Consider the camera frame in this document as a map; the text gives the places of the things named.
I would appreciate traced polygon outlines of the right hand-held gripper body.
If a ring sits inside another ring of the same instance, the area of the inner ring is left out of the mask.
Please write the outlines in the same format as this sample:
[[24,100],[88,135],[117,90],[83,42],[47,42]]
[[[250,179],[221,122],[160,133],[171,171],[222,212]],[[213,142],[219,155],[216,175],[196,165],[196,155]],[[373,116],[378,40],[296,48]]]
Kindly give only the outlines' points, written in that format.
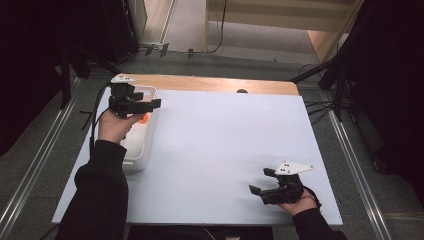
[[283,204],[295,203],[307,190],[312,195],[315,193],[308,187],[304,186],[300,180],[301,172],[311,171],[313,165],[300,164],[285,161],[276,170],[276,178],[278,187],[276,189],[262,190],[261,199],[265,205],[267,204]]

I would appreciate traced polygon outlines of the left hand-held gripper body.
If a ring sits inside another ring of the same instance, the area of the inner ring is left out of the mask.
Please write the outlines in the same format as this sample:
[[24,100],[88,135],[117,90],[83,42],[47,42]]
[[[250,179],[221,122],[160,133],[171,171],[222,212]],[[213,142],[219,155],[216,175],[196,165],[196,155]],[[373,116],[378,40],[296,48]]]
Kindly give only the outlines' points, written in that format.
[[109,97],[109,109],[119,117],[126,118],[129,114],[146,114],[147,103],[134,101],[135,87],[131,85],[133,79],[123,74],[118,74],[111,79],[111,96]]

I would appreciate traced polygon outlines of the white plastic tray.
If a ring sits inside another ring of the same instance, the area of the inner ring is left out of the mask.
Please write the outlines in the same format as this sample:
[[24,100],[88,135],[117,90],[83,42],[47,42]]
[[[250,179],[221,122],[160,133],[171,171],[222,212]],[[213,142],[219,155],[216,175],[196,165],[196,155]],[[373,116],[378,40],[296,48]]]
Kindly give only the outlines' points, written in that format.
[[[156,98],[157,89],[152,86],[136,85],[136,92],[143,92],[143,102],[150,102]],[[126,171],[143,170],[149,162],[150,146],[156,123],[156,113],[147,112],[149,121],[146,124],[135,123],[120,145],[127,149],[123,161],[123,169]]]

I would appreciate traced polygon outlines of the person's right hand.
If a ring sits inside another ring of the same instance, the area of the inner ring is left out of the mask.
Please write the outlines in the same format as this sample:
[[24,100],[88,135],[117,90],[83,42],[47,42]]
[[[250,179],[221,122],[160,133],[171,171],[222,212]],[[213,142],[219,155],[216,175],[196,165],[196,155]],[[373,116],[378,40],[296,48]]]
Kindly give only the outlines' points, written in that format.
[[279,204],[279,207],[285,210],[291,216],[295,216],[303,211],[317,208],[318,205],[315,201],[315,197],[310,192],[305,190],[295,203],[283,203]]

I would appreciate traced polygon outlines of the person's left hand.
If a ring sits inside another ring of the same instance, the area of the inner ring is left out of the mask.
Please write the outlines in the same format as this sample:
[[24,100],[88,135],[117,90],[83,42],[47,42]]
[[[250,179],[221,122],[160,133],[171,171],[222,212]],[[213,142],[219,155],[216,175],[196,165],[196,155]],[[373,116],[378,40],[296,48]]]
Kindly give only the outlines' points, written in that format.
[[120,118],[113,111],[106,110],[99,120],[98,139],[119,144],[132,126],[143,117],[143,114],[134,114]]

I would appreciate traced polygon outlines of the person's dark clothing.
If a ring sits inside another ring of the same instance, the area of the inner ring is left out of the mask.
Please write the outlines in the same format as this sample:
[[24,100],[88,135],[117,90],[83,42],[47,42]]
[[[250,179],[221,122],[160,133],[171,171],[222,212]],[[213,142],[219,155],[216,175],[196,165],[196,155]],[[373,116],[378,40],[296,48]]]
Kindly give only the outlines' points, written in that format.
[[127,240],[274,240],[271,227],[131,226]]

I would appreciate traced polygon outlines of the black curtain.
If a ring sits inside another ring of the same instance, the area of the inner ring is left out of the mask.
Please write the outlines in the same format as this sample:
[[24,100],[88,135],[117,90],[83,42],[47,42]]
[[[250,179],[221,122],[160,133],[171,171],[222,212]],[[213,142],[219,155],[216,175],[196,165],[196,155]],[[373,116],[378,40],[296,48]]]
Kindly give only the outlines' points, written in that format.
[[322,89],[347,93],[377,169],[412,185],[424,205],[424,0],[365,0],[340,51],[320,71]]
[[88,59],[115,62],[139,48],[142,0],[0,0],[0,156],[57,94],[71,98],[70,74]]

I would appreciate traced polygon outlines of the metal floor rail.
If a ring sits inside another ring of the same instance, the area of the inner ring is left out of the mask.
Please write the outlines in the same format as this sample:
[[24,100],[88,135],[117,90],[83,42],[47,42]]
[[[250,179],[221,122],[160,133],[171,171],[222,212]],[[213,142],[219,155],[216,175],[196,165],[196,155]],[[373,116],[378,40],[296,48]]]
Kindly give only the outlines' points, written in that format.
[[352,147],[343,123],[338,121],[338,118],[333,111],[329,113],[329,118],[331,119],[332,126],[341,145],[342,151],[347,161],[347,165],[358,189],[361,201],[365,208],[368,219],[370,220],[376,239],[393,240],[392,234],[390,233],[377,199],[375,198],[370,184],[368,183],[368,180],[361,168],[356,152]]
[[25,202],[27,201],[38,177],[40,176],[44,165],[60,135],[64,124],[66,123],[71,111],[75,105],[75,101],[80,90],[82,80],[75,78],[71,84],[71,90],[75,92],[69,102],[58,111],[55,119],[43,137],[37,152],[31,158],[30,164],[25,171],[19,185],[7,202],[7,205],[1,212],[0,217],[0,240],[7,240],[16,219],[18,218]]

